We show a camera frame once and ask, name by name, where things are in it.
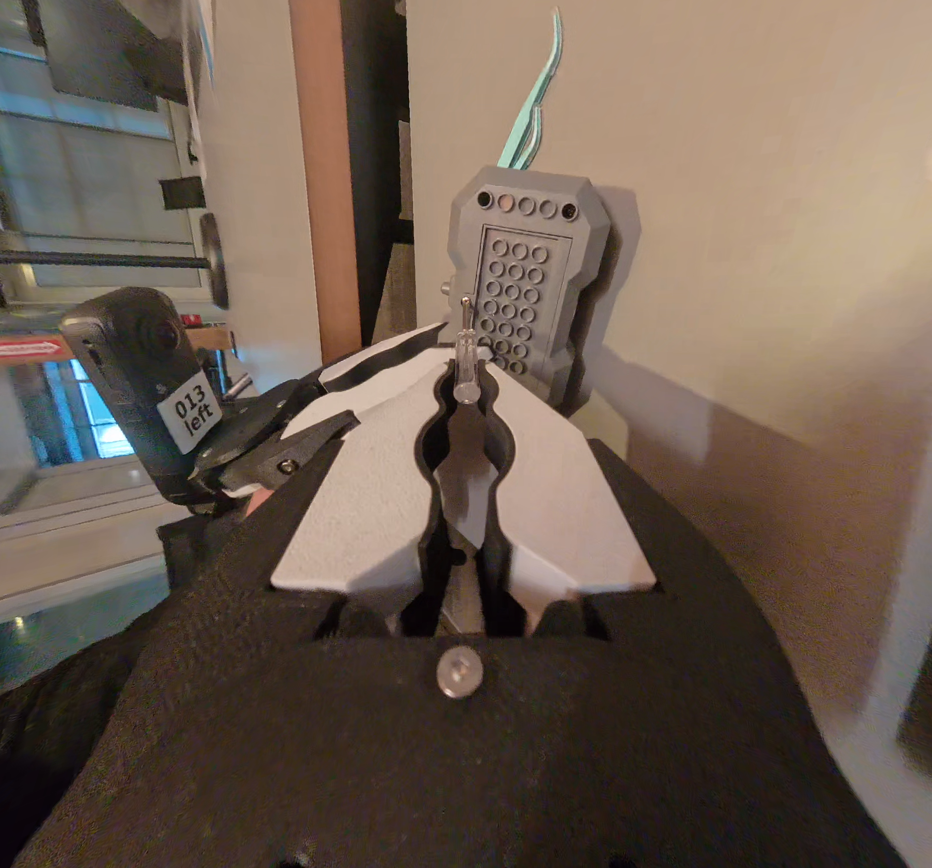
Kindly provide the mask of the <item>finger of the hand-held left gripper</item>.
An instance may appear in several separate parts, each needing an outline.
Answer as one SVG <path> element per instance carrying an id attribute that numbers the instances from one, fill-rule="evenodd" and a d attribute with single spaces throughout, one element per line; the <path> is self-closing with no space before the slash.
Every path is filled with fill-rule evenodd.
<path id="1" fill-rule="evenodd" d="M 446 404 L 435 398 L 446 351 L 426 350 L 361 385 L 335 389 L 289 424 L 289 469 L 344 441 L 351 470 L 435 470 L 446 458 Z"/>
<path id="2" fill-rule="evenodd" d="M 413 360 L 426 350 L 437 348 L 445 326 L 445 322 L 438 322 L 417 328 L 351 354 L 323 368 L 318 374 L 318 384 L 361 385 L 379 373 Z"/>

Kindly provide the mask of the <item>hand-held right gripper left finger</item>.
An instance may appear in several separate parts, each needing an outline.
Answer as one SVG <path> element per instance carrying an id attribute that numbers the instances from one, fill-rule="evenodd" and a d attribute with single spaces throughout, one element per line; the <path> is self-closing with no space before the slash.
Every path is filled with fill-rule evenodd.
<path id="1" fill-rule="evenodd" d="M 376 610 L 402 610 L 422 591 L 418 547 L 432 482 L 416 439 L 440 412 L 445 375 L 432 366 L 398 395 L 359 417 L 273 572 L 277 590 L 333 591 Z"/>

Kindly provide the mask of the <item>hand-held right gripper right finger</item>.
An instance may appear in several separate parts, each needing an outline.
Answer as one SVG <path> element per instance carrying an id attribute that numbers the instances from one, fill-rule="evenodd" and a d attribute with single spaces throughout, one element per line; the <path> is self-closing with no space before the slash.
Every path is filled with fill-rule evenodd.
<path id="1" fill-rule="evenodd" d="M 525 610 L 651 590 L 656 577 L 586 438 L 497 367 L 492 414 L 514 444 L 495 493 L 507 592 Z"/>

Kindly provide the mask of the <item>small clear-handled screwdriver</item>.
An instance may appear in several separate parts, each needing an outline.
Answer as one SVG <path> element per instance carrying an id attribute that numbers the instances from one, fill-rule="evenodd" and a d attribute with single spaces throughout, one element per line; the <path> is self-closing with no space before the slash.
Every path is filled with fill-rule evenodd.
<path id="1" fill-rule="evenodd" d="M 440 629 L 446 634 L 483 630 L 483 611 L 475 557 L 483 545 L 486 498 L 494 471 L 484 455 L 485 422 L 479 409 L 480 368 L 473 328 L 472 298 L 460 299 L 460 330 L 454 357 L 453 401 L 448 423 L 449 455 L 438 469 L 450 541 L 463 553 L 450 571 L 441 609 Z"/>

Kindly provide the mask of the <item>grey toy battery box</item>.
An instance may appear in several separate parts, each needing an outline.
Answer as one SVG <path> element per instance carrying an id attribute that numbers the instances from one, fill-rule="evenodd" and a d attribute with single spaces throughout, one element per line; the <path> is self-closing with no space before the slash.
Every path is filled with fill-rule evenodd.
<path id="1" fill-rule="evenodd" d="M 576 360 L 571 338 L 573 320 L 581 293 L 599 272 L 611 231 L 610 216 L 587 178 L 497 166 L 482 168 L 451 206 L 449 257 L 454 272 L 449 285 L 449 313 L 439 338 L 441 344 L 453 344 L 456 340 L 463 295 L 472 298 L 474 308 L 476 262 L 485 225 L 565 235 L 572 240 L 558 317 L 551 334 L 551 353 L 544 365 L 545 380 L 525 382 L 513 376 L 550 406 L 558 408 L 566 396 Z"/>

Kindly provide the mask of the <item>teal tweezers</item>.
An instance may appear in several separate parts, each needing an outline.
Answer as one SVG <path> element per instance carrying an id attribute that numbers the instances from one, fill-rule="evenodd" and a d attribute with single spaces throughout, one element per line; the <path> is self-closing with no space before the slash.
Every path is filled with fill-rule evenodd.
<path id="1" fill-rule="evenodd" d="M 542 107 L 562 58 L 564 27 L 558 7 L 553 9 L 553 43 L 548 59 L 522 105 L 497 162 L 497 167 L 528 170 L 542 143 Z"/>

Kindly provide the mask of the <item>person's dark clothing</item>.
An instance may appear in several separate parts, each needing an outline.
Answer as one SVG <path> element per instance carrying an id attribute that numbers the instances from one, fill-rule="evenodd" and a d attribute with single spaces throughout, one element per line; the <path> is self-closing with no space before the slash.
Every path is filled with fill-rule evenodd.
<path id="1" fill-rule="evenodd" d="M 2 866 L 76 866 L 191 698 L 196 588 L 2 696 Z"/>

